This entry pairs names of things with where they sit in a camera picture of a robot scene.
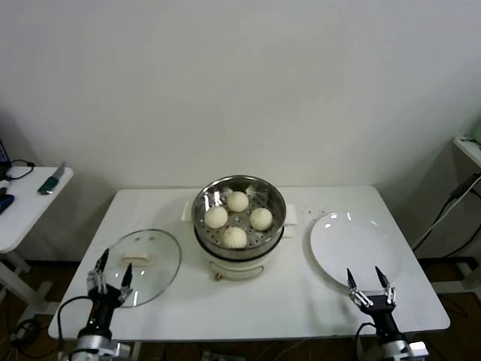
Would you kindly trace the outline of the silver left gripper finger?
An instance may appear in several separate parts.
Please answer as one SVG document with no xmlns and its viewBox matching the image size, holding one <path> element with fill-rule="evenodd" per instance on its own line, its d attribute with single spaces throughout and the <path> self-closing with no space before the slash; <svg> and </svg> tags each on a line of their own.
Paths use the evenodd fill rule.
<svg viewBox="0 0 481 361">
<path fill-rule="evenodd" d="M 88 293 L 106 293 L 107 283 L 104 276 L 104 269 L 107 264 L 109 249 L 107 248 L 101 257 L 97 260 L 93 270 L 87 275 Z"/>
<path fill-rule="evenodd" d="M 132 283 L 132 264 L 129 263 L 126 269 L 126 272 L 123 276 L 123 280 L 120 287 L 120 295 L 119 295 L 120 301 L 127 300 L 127 298 L 132 293 L 131 283 Z"/>
</svg>

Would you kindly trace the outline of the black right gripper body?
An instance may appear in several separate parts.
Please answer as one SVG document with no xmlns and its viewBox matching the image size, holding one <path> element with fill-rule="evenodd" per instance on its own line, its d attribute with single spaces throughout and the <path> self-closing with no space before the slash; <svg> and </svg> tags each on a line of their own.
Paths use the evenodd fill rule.
<svg viewBox="0 0 481 361">
<path fill-rule="evenodd" d="M 386 296 L 370 296 L 372 305 L 362 307 L 362 312 L 371 317 L 378 335 L 397 335 L 398 327 L 395 323 L 392 312 L 395 309 L 394 304 L 387 302 Z"/>
</svg>

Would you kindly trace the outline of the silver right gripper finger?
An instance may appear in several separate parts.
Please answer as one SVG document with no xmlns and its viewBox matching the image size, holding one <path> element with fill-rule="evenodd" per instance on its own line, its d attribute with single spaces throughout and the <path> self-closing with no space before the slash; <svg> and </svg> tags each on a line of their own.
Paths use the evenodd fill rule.
<svg viewBox="0 0 481 361">
<path fill-rule="evenodd" d="M 388 278 L 386 275 L 380 270 L 379 267 L 375 267 L 377 277 L 380 281 L 381 286 L 383 287 L 385 291 L 385 296 L 386 296 L 386 303 L 387 304 L 395 304 L 395 288 L 390 284 Z"/>
<path fill-rule="evenodd" d="M 352 276 L 352 272 L 349 268 L 346 269 L 347 273 L 347 284 L 349 288 L 349 296 L 351 300 L 358 306 L 358 307 L 370 307 L 371 300 L 357 287 L 357 283 L 355 282 L 354 277 Z"/>
</svg>

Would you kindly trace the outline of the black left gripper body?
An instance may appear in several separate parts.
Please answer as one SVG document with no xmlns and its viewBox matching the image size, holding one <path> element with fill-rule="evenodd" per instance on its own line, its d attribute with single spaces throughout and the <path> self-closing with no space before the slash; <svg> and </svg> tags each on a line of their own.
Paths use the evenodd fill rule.
<svg viewBox="0 0 481 361">
<path fill-rule="evenodd" d="M 100 293 L 97 289 L 90 290 L 88 296 L 92 300 L 88 328 L 93 331 L 109 331 L 113 312 L 122 305 L 121 291 L 111 285 L 107 285 L 106 293 Z"/>
</svg>

